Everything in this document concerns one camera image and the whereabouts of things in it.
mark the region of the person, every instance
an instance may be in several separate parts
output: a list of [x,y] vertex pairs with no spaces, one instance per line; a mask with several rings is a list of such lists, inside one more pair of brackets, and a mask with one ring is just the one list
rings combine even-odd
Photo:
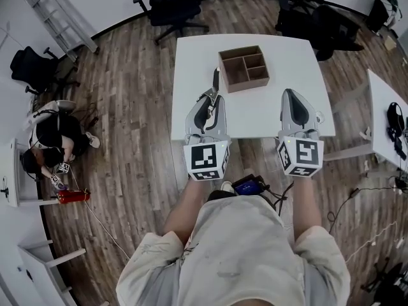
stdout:
[[81,156],[89,146],[99,148],[101,142],[89,132],[82,134],[77,118],[65,113],[53,112],[51,116],[35,125],[29,139],[30,148],[22,154],[21,163],[27,173],[43,175],[51,179],[53,186],[66,189],[62,180],[48,168],[68,164]]
[[350,275],[322,228],[310,178],[295,177],[290,246],[283,223],[260,196],[211,193],[187,183],[164,235],[147,233],[123,269],[121,306],[344,306]]

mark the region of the white shirt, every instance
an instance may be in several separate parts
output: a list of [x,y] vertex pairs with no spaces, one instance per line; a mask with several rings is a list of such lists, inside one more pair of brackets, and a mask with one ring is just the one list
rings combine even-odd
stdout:
[[122,306],[345,305],[350,276],[334,238],[321,227],[292,249],[275,210],[259,196],[210,201],[191,243],[148,233],[117,285]]

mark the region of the cardboard box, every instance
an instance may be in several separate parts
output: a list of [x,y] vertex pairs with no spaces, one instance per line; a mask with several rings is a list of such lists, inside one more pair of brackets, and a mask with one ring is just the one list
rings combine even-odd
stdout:
[[268,69],[259,46],[219,52],[220,67],[228,93],[266,86]]

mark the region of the ladder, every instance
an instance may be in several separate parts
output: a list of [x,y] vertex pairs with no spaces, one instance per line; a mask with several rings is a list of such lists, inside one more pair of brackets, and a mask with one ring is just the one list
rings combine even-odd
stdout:
[[78,58],[74,49],[80,45],[85,45],[93,53],[99,53],[99,47],[66,11],[69,9],[68,7],[64,8],[58,0],[25,1],[34,10],[48,33],[73,62],[76,62]]

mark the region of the wooden floor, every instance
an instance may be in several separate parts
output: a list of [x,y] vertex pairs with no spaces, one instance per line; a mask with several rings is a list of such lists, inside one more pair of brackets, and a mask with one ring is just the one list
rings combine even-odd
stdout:
[[[207,23],[210,34],[277,35],[274,26],[278,12],[277,0],[208,0],[202,2],[197,21]],[[356,16],[349,16],[361,23]],[[329,61],[320,62],[331,102],[357,88],[367,68],[408,101],[407,68],[402,67],[401,51],[386,51],[382,39],[361,26],[357,42],[365,47],[364,51],[335,52]],[[76,101],[79,108],[91,102],[98,106],[99,122],[93,131],[101,138],[101,148],[89,150],[74,162],[73,169],[80,187],[92,192],[89,205],[129,255],[144,234],[161,231],[187,180],[182,144],[170,141],[176,39],[170,36],[156,47],[152,39],[162,30],[151,27],[143,17],[98,38],[99,55],[87,49],[80,51],[76,79],[81,86],[66,91],[66,98]],[[201,33],[199,29],[186,31],[186,35]],[[69,66],[69,61],[64,61],[63,66]],[[47,99],[50,96],[43,96],[42,102]],[[368,101],[363,98],[335,116],[337,135],[325,140],[326,152],[362,144],[358,133],[367,124]],[[366,160],[370,168],[392,169],[386,164],[378,166],[374,157],[367,156],[326,163],[314,177],[325,228],[330,227],[328,211],[336,211],[350,190],[388,187],[387,180],[369,180],[360,175]],[[250,171],[262,175],[277,193],[289,184],[281,171],[273,138],[233,142],[226,178],[234,181]],[[67,181],[75,187],[72,178]],[[50,194],[44,184],[43,194]],[[290,210],[289,200],[286,211]],[[98,306],[105,300],[118,305],[115,285],[126,257],[85,204],[47,206],[45,215],[58,256],[81,247],[87,250],[84,256],[62,267],[80,305]],[[392,189],[362,191],[340,213],[333,235],[346,259],[393,221],[398,226],[392,226],[375,246],[368,244],[348,262],[352,277],[349,305],[368,303],[368,294],[360,285],[373,276],[375,262],[382,262],[386,256],[393,264],[408,259],[408,244],[404,242],[395,249],[393,242],[407,233],[408,199]]]

